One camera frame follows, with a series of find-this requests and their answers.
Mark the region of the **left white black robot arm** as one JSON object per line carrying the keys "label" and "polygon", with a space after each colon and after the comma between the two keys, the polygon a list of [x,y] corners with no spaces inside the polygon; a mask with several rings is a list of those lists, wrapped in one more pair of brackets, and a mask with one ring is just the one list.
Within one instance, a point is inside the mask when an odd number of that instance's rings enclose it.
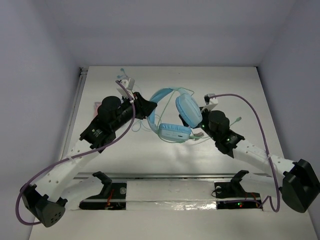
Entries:
{"label": "left white black robot arm", "polygon": [[147,119],[150,129],[159,134],[162,124],[155,125],[155,109],[157,103],[166,95],[179,92],[176,106],[189,125],[193,104],[192,97],[184,88],[163,88],[157,91],[150,100],[145,100],[139,92],[126,92],[125,97],[108,96],[98,107],[96,117],[80,134],[79,140],[69,151],[68,156],[56,162],[32,177],[21,189],[16,201],[20,202],[38,219],[38,223],[46,228],[56,224],[66,211],[70,197],[62,195],[67,191],[69,182],[96,158],[105,148],[115,144],[121,138],[116,131],[126,123],[131,125],[135,119]]}

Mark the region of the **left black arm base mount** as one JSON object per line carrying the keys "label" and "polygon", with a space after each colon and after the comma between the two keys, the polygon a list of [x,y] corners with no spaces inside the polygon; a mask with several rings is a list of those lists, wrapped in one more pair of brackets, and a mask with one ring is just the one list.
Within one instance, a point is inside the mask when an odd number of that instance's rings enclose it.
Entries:
{"label": "left black arm base mount", "polygon": [[92,176],[99,179],[102,188],[97,194],[82,200],[79,208],[81,210],[126,210],[127,183],[113,182],[101,171],[95,172]]}

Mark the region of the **light blue over-ear headphones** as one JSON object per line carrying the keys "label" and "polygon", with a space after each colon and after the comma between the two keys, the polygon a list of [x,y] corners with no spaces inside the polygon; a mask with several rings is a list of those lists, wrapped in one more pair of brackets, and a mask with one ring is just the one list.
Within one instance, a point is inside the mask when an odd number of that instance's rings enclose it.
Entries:
{"label": "light blue over-ear headphones", "polygon": [[[170,143],[184,143],[200,138],[192,131],[203,119],[200,107],[192,94],[193,91],[184,87],[167,87],[152,95],[149,101],[157,104],[168,97],[168,102],[160,106],[162,112],[158,115],[158,119],[156,119],[156,109],[147,117],[149,128],[161,140]],[[191,128],[183,126],[179,114],[189,118]]]}

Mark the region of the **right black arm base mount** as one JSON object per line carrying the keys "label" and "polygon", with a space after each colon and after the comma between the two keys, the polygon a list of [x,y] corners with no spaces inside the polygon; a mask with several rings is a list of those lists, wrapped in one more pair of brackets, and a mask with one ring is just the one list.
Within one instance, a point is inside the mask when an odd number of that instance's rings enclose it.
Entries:
{"label": "right black arm base mount", "polygon": [[241,186],[241,181],[247,174],[249,171],[241,170],[230,181],[214,184],[211,196],[216,198],[218,210],[262,209],[260,194],[247,192]]}

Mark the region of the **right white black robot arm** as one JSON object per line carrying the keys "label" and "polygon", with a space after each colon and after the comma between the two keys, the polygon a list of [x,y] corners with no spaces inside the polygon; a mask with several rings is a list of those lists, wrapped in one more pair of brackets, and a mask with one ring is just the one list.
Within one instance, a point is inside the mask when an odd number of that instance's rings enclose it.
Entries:
{"label": "right white black robot arm", "polygon": [[264,172],[256,175],[240,170],[230,181],[214,185],[218,199],[249,198],[253,194],[277,197],[298,213],[304,213],[320,193],[320,182],[311,164],[271,155],[232,131],[229,119],[220,110],[201,107],[198,125],[214,141],[216,148],[235,160],[243,161]]}

